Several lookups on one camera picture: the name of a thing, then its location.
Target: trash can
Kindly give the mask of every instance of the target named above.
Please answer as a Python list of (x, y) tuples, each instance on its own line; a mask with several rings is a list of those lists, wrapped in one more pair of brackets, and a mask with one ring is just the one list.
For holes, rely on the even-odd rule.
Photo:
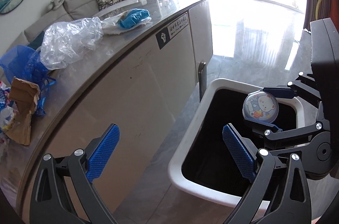
[[(222, 139), (222, 129), (232, 123), (242, 137), (259, 149), (263, 139), (254, 136), (243, 120), (242, 107), (248, 93), (258, 86), (216, 79), (206, 89), (197, 112), (174, 153), (168, 174), (179, 189), (194, 196), (235, 207), (250, 185), (241, 176)], [(283, 130), (305, 126), (304, 109), (297, 98), (277, 99), (279, 114), (273, 124)], [(265, 197), (273, 194), (268, 189)], [(262, 201), (258, 213), (264, 213), (269, 201)]]

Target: torn cardboard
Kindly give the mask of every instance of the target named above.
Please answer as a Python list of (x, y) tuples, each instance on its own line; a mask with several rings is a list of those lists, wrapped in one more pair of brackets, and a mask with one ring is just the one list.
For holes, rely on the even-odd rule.
[(8, 98), (15, 101), (19, 114), (15, 116), (18, 124), (6, 132), (15, 142), (29, 145), (31, 141), (31, 118), (35, 113), (40, 96), (37, 84), (14, 77)]

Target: floor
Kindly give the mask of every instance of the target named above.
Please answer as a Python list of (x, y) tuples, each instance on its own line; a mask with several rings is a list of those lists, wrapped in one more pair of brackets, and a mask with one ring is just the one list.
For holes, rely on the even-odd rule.
[[(302, 31), (304, 16), (255, 0), (210, 0), (214, 55), (207, 83), (227, 78), (258, 86), (286, 84), (310, 71), (311, 36)], [(314, 107), (301, 100), (306, 125)], [(223, 223), (232, 208), (187, 194), (173, 186), (167, 165), (199, 106), (196, 87), (171, 132), (133, 191), (114, 212), (120, 224)], [(312, 217), (320, 216), (339, 189), (330, 176), (310, 181)]]

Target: blue gripper pad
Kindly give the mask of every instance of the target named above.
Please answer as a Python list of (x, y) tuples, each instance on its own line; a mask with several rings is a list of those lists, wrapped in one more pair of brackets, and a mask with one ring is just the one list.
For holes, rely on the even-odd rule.
[(247, 178), (251, 183), (253, 183), (256, 173), (252, 155), (248, 152), (230, 126), (224, 126), (222, 130), (222, 138), (242, 177)]
[(93, 182), (93, 179), (100, 177), (108, 159), (111, 157), (119, 142), (119, 138), (119, 127), (114, 125), (89, 158), (86, 176), (91, 183)]

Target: sticker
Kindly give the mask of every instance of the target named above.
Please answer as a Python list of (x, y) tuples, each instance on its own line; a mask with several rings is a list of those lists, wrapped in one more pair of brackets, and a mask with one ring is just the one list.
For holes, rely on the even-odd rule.
[(185, 13), (169, 26), (162, 28), (155, 36), (158, 41), (159, 48), (162, 49), (169, 41), (175, 37), (182, 29), (189, 24), (188, 14)]

